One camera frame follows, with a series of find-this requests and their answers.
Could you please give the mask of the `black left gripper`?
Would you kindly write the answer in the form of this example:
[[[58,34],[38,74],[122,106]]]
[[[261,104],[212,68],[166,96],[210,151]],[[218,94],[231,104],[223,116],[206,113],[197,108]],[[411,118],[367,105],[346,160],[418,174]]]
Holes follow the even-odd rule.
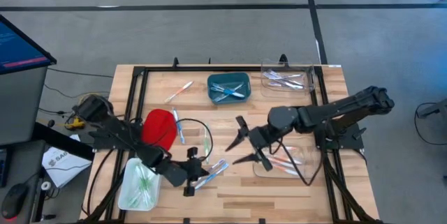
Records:
[[[201,160],[197,157],[198,148],[191,147],[187,150],[187,160],[179,163],[180,167],[186,171],[186,186],[184,187],[183,196],[192,197],[195,195],[195,187],[191,185],[193,181],[206,180],[209,172],[201,167]]]

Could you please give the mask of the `black computer mouse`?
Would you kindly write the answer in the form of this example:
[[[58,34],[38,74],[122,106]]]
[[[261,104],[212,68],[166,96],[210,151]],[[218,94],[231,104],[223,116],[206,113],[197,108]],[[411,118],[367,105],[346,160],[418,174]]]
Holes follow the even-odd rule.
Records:
[[[28,193],[28,185],[19,183],[12,186],[6,193],[0,208],[0,214],[6,220],[14,219],[20,213]]]

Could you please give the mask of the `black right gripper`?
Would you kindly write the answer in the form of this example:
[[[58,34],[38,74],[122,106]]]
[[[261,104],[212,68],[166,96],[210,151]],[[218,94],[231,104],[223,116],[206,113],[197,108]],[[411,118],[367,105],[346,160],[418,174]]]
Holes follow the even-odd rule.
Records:
[[[272,170],[272,163],[268,160],[268,158],[262,151],[262,149],[270,147],[274,142],[274,139],[270,135],[267,126],[257,126],[249,130],[247,123],[242,116],[236,117],[236,121],[239,124],[240,128],[238,129],[235,139],[231,142],[231,144],[226,148],[225,151],[230,151],[237,145],[241,144],[245,139],[248,139],[254,149],[254,152],[233,161],[233,164],[237,165],[240,163],[255,162],[261,163],[267,172]]]

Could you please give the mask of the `red plastic bin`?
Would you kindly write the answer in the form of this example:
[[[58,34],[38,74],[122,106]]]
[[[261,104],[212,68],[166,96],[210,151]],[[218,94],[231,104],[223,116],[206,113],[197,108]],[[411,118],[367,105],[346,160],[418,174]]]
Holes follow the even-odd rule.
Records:
[[[141,140],[145,144],[169,151],[176,137],[177,124],[171,112],[155,109],[147,115],[141,133]]]

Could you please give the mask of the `teal plastic bin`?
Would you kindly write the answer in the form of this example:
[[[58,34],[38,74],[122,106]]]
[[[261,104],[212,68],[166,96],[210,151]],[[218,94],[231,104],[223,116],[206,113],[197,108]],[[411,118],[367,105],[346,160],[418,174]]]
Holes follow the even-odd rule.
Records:
[[[212,83],[219,84],[227,89],[233,89],[239,84],[243,84],[244,86],[242,88],[239,88],[237,92],[244,94],[245,97],[237,98],[234,96],[228,96],[216,103],[212,99],[216,98],[217,96],[223,95],[223,93],[211,90],[210,88],[212,87]],[[244,103],[251,95],[251,84],[249,76],[246,73],[221,73],[210,75],[207,79],[207,92],[210,100],[215,105]]]

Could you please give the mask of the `orange toothbrush yellow bristles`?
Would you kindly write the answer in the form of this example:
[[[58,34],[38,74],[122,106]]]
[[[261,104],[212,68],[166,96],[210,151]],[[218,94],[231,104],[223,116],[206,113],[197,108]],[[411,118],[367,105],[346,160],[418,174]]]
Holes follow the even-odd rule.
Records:
[[[295,163],[296,165],[302,165],[303,162],[295,159],[295,158],[289,158],[288,156],[271,156],[271,158],[275,159],[275,160],[279,160],[280,162],[283,163]]]

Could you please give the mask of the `black equipment leg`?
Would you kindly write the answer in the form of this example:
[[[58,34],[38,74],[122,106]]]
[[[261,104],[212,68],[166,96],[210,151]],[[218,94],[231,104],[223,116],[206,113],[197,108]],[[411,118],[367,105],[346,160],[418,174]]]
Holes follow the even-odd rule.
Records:
[[[429,107],[423,110],[416,109],[416,116],[420,119],[424,119],[431,114],[440,114],[441,117],[447,120],[447,98],[437,103],[428,103]]]

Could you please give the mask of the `yellow tool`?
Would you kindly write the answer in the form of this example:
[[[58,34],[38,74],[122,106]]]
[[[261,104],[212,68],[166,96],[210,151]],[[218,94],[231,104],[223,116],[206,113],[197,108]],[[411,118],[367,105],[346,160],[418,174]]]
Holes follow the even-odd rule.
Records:
[[[79,130],[85,127],[85,122],[78,117],[70,117],[66,120],[64,128],[67,130]]]

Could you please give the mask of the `white plastic bin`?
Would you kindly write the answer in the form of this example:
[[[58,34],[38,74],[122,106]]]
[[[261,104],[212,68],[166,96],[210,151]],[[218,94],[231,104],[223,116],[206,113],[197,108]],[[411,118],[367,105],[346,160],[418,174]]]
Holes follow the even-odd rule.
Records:
[[[128,160],[128,162],[126,163],[123,182],[122,182],[121,190],[119,193],[118,207],[121,210],[127,210],[127,211],[150,211],[158,203],[159,192],[160,192],[160,187],[161,187],[161,176],[159,174],[155,174],[154,172],[152,172],[150,170],[152,172],[152,174],[154,175],[154,180],[153,180],[154,186],[152,189],[152,193],[154,196],[154,203],[150,204],[150,205],[146,205],[145,201],[144,201],[144,197],[142,195],[142,201],[140,202],[140,205],[137,208],[130,208],[129,204],[128,204],[130,190],[132,188],[138,187],[137,181],[136,181],[137,177],[135,175],[136,165],[142,165],[143,169],[146,171],[150,170],[149,168],[147,168],[146,166],[144,166],[142,164],[142,161],[139,158],[131,158]]]

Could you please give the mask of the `white paper sheet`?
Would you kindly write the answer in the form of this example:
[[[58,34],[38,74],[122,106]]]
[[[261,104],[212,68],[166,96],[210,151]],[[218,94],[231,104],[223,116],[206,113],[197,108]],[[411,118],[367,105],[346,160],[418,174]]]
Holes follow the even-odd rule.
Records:
[[[50,147],[44,154],[42,166],[57,188],[69,181],[91,165],[91,161],[75,156],[61,149]]]

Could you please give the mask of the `black keyboard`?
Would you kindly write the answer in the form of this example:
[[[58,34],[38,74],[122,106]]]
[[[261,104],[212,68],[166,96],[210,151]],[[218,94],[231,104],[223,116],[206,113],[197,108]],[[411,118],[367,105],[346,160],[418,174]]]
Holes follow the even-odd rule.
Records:
[[[0,188],[6,185],[7,180],[8,151],[0,149]]]

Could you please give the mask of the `clear plastic bin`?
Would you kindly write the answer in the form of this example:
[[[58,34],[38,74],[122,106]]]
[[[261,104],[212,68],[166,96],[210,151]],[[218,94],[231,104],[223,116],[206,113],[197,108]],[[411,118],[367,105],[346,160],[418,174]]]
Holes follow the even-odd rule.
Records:
[[[289,135],[288,137],[283,138],[284,146],[288,147],[297,147],[298,149],[295,151],[288,151],[292,158],[298,159],[303,162],[302,165],[296,165],[305,178],[306,181],[310,181],[316,169],[318,168],[318,164],[320,161],[320,153],[319,150],[314,146],[314,139],[310,135]],[[277,164],[282,167],[288,168],[290,170],[295,170],[293,164],[283,163],[279,160],[275,160],[271,158],[271,156],[287,156],[286,152],[282,147],[280,147],[277,143],[273,144],[272,151],[278,149],[275,155],[270,155],[269,149],[266,148],[263,150],[263,153],[270,160],[272,164]],[[277,168],[273,167],[272,170],[267,172],[261,163],[254,163],[252,165],[254,174],[258,177],[267,177],[267,178],[282,178],[282,179],[300,179],[299,176],[294,176],[292,174],[287,174]]]
[[[269,87],[270,80],[263,76],[264,72],[278,73],[280,76],[302,74],[301,77],[291,78],[302,83],[304,89],[290,89],[288,87]],[[269,98],[302,98],[315,90],[315,69],[313,65],[288,63],[287,66],[274,61],[265,60],[261,64],[261,93]]]

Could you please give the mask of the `black computer monitor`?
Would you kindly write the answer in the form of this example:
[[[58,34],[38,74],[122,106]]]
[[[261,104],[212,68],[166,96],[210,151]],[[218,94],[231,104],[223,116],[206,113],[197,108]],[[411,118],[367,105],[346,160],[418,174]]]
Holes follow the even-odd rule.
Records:
[[[49,52],[0,15],[0,75],[56,64]]]

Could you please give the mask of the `dark grey desk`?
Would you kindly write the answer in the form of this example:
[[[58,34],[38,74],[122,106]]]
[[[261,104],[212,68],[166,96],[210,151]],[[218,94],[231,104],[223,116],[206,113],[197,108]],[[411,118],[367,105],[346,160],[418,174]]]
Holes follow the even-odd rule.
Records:
[[[46,145],[90,161],[94,158],[89,145],[40,123],[34,125],[34,129],[27,137],[26,142],[0,146],[1,149],[9,150],[10,159],[6,185],[0,187],[0,224],[30,224],[40,219],[45,198],[44,192],[40,189],[44,175],[41,161]],[[1,215],[1,205],[8,191],[16,184],[24,184],[27,189],[19,214],[7,219]]]

